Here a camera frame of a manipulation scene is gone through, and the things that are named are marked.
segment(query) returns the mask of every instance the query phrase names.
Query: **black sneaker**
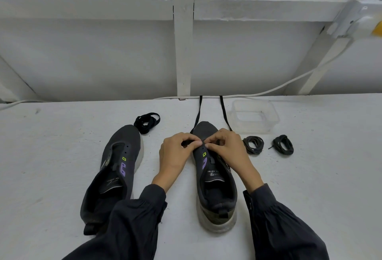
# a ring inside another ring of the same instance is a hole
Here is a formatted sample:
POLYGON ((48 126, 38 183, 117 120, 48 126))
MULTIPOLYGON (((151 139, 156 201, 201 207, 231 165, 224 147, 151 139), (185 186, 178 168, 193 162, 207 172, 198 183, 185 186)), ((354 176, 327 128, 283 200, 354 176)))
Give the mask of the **black sneaker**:
MULTIPOLYGON (((193 134, 203 142, 217 132, 217 128, 202 121, 193 134)), ((227 232, 236 223, 236 184, 225 161, 203 144, 193 151, 198 190, 197 212, 201 225, 214 233, 227 232)))
POLYGON ((100 171, 81 205, 84 235, 106 231, 114 205, 132 197, 134 173, 142 158, 143 141, 135 126, 125 125, 113 134, 103 151, 100 171))

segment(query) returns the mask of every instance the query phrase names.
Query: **white wooden beam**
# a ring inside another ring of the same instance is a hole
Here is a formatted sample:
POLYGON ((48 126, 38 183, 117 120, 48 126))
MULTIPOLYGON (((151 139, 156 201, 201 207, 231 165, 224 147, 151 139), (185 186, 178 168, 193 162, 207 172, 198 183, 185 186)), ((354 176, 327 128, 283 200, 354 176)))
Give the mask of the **white wooden beam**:
POLYGON ((173 0, 173 2, 178 96, 189 96, 193 68, 194 0, 173 0))
POLYGON ((24 99, 36 100, 36 93, 0 57, 0 99, 14 102, 24 99))
POLYGON ((172 20, 172 0, 0 0, 0 19, 172 20))
POLYGON ((296 70, 293 78, 314 70, 310 75, 303 77, 293 83, 289 84, 285 89, 285 95, 307 95, 314 86, 322 79, 322 77, 329 70, 327 62, 332 60, 337 55, 342 54, 346 49, 350 40, 347 38, 335 39, 327 34, 327 30, 331 23, 327 23, 316 41, 305 55, 305 58, 301 62, 300 66, 296 70))
POLYGON ((332 21, 348 0, 195 0, 195 20, 332 21))

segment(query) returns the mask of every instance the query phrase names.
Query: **yellow object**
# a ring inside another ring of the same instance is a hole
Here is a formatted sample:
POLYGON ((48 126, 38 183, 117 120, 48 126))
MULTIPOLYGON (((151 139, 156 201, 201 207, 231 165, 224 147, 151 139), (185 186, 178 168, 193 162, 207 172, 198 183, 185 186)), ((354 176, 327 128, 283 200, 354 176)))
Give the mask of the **yellow object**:
POLYGON ((378 23, 378 25, 374 28, 371 34, 373 34, 374 36, 382 37, 382 21, 378 23))

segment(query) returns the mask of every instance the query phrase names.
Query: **black sleeve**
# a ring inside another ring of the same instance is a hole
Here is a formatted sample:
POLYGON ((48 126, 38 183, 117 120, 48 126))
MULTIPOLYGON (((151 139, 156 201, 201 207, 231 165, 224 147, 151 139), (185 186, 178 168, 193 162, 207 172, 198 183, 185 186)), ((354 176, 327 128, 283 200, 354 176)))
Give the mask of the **black sleeve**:
POLYGON ((151 184, 139 199, 119 201, 110 214, 106 233, 82 244, 64 260, 153 259, 158 224, 167 207, 165 199, 165 191, 151 184))
POLYGON ((267 184, 244 191, 256 260, 329 259, 325 243, 301 219, 276 201, 267 184))

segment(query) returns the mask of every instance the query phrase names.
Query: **white table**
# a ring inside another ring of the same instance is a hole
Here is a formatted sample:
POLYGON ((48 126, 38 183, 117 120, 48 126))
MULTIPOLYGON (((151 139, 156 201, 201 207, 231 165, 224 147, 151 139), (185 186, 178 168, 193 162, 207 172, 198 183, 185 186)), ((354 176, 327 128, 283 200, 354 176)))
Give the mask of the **white table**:
MULTIPOLYGON (((382 94, 261 99, 272 100, 280 123, 261 135, 264 150, 251 160, 276 198, 316 231, 331 259, 382 259, 382 94), (293 143, 290 157, 267 149, 281 134, 293 143)), ((111 135, 139 115, 161 115, 144 136, 139 196, 159 169, 163 139, 191 130, 198 102, 22 103, 0 111, 0 259, 61 259, 87 241, 79 210, 111 135)), ((226 127, 218 99, 203 101, 200 120, 226 127)), ((234 177, 237 223, 213 235, 198 223, 195 167, 186 163, 167 194, 155 259, 254 259, 244 186, 234 177)))

